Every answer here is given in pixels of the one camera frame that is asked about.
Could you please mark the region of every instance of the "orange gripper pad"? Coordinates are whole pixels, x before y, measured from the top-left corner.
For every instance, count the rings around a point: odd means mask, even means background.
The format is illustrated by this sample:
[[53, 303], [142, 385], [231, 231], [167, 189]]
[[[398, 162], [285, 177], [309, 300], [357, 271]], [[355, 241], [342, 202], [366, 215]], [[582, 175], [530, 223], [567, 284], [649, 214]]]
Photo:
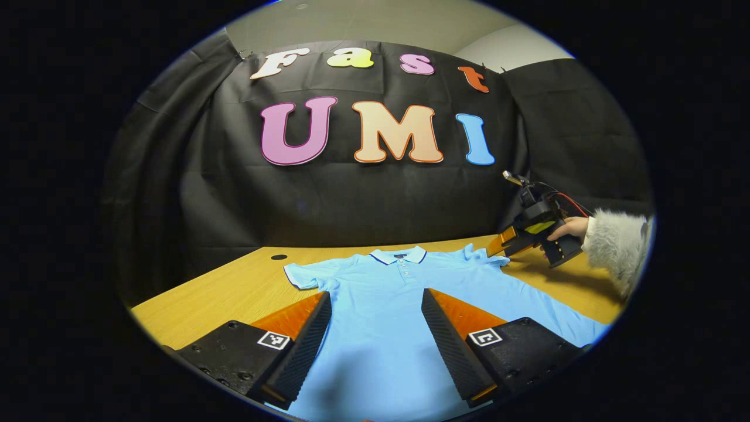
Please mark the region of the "orange gripper pad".
[[432, 288], [428, 290], [462, 339], [465, 339], [469, 333], [486, 330], [507, 322], [441, 291]]
[[321, 291], [314, 296], [300, 300], [286, 308], [279, 309], [250, 325], [260, 328], [261, 330], [283, 334], [292, 337], [292, 340], [295, 340], [297, 339], [302, 326], [305, 325], [305, 322], [313, 313], [313, 310], [315, 310], [315, 306], [317, 306], [320, 297], [324, 295], [324, 293], [324, 291]]
[[507, 246], [503, 246], [503, 243], [508, 242], [510, 239], [516, 237], [516, 232], [513, 226], [506, 228], [496, 238], [492, 239], [490, 245], [487, 247], [487, 256], [495, 256], [502, 252]]

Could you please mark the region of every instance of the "polo shirt collar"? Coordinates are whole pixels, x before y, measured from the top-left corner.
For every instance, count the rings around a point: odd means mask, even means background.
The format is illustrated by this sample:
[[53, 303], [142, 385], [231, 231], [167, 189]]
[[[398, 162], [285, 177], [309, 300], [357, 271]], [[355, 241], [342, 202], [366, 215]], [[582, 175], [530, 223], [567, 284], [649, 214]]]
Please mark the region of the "polo shirt collar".
[[420, 262], [422, 262], [422, 260], [425, 259], [427, 251], [420, 248], [419, 246], [414, 246], [411, 249], [404, 249], [403, 251], [381, 251], [380, 249], [375, 249], [370, 253], [370, 256], [384, 263], [385, 265], [390, 265], [396, 262], [397, 259], [399, 259], [393, 255], [401, 254], [406, 254], [406, 256], [403, 257], [405, 261], [419, 264]]

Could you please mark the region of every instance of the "hand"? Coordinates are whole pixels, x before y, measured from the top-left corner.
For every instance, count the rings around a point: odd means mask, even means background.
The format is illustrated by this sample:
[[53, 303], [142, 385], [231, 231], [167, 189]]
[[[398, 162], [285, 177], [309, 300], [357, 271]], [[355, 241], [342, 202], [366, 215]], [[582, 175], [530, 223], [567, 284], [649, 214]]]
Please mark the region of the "hand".
[[[584, 238], [586, 237], [586, 231], [589, 228], [589, 219], [584, 217], [568, 217], [565, 219], [565, 224], [561, 227], [557, 228], [557, 230], [553, 231], [549, 237], [547, 237], [547, 240], [552, 242], [554, 240], [558, 240], [560, 237], [565, 236], [566, 234], [570, 234], [572, 236], [576, 236], [580, 238], [581, 243], [584, 242]], [[539, 246], [539, 249], [544, 252], [545, 249], [542, 247], [541, 243], [539, 243], [537, 246]]]

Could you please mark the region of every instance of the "yellow letter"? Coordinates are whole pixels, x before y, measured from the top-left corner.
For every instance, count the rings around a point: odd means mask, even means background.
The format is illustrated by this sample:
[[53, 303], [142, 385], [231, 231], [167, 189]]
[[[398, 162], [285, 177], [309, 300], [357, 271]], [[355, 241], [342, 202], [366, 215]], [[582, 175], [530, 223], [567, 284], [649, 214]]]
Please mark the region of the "yellow letter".
[[289, 66], [294, 63], [294, 61], [297, 59], [298, 54], [300, 56], [304, 56], [309, 52], [309, 48], [300, 48], [297, 50], [289, 50], [282, 51], [281, 53], [269, 54], [266, 56], [263, 66], [261, 66], [260, 69], [258, 69], [258, 71], [250, 77], [250, 79], [260, 79], [262, 77], [275, 75], [281, 72], [279, 65], [284, 65], [285, 67]]
[[354, 66], [355, 68], [369, 68], [374, 65], [370, 60], [372, 52], [364, 48], [342, 48], [333, 52], [336, 56], [328, 59], [328, 64], [337, 68]]
[[354, 153], [354, 159], [361, 163], [377, 163], [386, 159], [386, 152], [380, 149], [378, 136], [401, 160], [407, 150], [409, 139], [412, 151], [409, 158], [421, 163], [438, 163], [443, 153], [438, 151], [435, 132], [432, 129], [432, 116], [435, 112], [425, 106], [412, 105], [406, 109], [401, 123], [397, 122], [386, 106], [377, 101], [358, 101], [352, 108], [359, 112], [362, 120], [362, 148]]

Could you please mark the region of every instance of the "light blue polo shirt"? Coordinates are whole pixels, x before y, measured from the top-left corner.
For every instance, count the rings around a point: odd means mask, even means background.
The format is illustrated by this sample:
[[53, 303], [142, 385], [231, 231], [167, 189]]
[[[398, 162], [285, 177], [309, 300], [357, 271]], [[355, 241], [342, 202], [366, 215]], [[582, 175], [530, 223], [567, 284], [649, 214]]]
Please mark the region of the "light blue polo shirt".
[[469, 244], [450, 252], [376, 250], [284, 272], [300, 289], [331, 294], [333, 314], [299, 396], [286, 411], [313, 422], [434, 422], [465, 414], [422, 316], [434, 288], [506, 321], [530, 317], [576, 346], [608, 328], [508, 276], [510, 260]]

